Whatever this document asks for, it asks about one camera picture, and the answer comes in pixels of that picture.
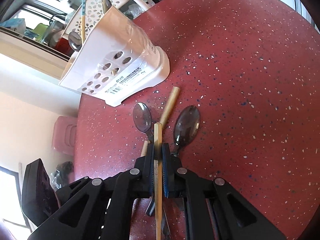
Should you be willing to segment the pink plastic stool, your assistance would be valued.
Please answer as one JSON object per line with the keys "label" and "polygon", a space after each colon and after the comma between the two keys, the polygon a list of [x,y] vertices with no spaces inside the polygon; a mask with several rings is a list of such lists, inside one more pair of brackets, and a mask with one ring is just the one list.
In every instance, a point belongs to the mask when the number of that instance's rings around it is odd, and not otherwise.
{"label": "pink plastic stool", "polygon": [[74,155],[77,118],[59,116],[54,124],[52,149],[62,154]]}

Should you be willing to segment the cream floral plastic basket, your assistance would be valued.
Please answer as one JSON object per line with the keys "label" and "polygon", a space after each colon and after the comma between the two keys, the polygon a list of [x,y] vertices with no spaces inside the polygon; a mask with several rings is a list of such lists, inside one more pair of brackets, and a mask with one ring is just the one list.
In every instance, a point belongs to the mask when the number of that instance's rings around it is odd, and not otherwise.
{"label": "cream floral plastic basket", "polygon": [[[103,18],[106,10],[110,6],[120,9],[130,0],[86,0],[86,20],[85,20],[85,34],[88,35],[97,23]],[[139,8],[145,12],[155,5],[153,0],[132,0]],[[81,35],[81,5],[73,13],[68,24],[66,25],[62,37],[68,38],[71,31],[77,32]]]}

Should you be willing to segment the plain bamboo chopstick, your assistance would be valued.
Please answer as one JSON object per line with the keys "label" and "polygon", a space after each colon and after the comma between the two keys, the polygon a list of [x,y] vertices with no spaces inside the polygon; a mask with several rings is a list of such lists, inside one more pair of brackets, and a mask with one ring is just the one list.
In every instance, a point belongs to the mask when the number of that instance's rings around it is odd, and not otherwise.
{"label": "plain bamboo chopstick", "polygon": [[[163,129],[165,128],[165,125],[170,117],[170,114],[172,113],[172,110],[173,110],[174,105],[176,103],[176,100],[179,96],[179,93],[180,93],[179,87],[173,87],[173,89],[171,90],[170,96],[169,96],[168,101],[166,103],[166,106],[164,108],[164,112],[160,118],[160,123],[162,124]],[[142,152],[140,155],[141,157],[146,156],[148,144],[150,142],[151,142],[150,139],[144,141]]]}

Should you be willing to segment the white plastic utensil holder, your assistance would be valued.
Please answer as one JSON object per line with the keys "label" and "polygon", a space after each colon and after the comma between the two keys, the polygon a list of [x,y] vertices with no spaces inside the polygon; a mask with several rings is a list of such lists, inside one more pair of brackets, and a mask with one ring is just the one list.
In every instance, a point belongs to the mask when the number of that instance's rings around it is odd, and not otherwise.
{"label": "white plastic utensil holder", "polygon": [[169,74],[166,52],[112,7],[81,49],[72,54],[59,85],[117,107],[138,91],[163,82]]}

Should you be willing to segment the dark translucent spoon black handle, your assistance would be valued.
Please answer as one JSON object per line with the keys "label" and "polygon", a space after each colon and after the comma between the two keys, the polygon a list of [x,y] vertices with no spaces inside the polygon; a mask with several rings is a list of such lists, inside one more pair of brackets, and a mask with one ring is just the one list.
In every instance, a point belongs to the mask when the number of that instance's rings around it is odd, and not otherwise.
{"label": "dark translucent spoon black handle", "polygon": [[179,151],[189,145],[197,135],[200,126],[200,111],[190,105],[181,111],[176,120],[173,132],[174,149],[172,155],[178,157]]}

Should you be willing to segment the blue patterned chopstick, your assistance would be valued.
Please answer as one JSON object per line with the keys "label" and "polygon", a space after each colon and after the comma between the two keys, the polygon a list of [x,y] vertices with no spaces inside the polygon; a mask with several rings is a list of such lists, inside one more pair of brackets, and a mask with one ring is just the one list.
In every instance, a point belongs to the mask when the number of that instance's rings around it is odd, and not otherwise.
{"label": "blue patterned chopstick", "polygon": [[85,38],[86,38],[85,20],[86,20],[86,0],[82,0],[82,5],[81,5],[81,40],[82,40],[82,43],[84,43]]}

